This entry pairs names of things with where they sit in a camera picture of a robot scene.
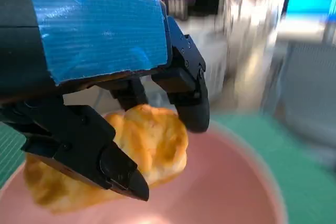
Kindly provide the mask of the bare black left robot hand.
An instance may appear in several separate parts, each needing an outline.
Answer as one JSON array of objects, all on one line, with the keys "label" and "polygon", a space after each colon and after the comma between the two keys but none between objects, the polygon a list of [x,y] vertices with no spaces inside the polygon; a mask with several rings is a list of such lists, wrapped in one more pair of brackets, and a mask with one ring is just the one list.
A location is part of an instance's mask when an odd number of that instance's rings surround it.
[{"label": "bare black left robot hand", "polygon": [[25,153],[86,184],[149,199],[114,127],[88,105],[65,105],[64,94],[99,86],[128,110],[147,101],[140,78],[150,76],[202,133],[205,70],[161,0],[1,0],[1,122],[25,136]]}]

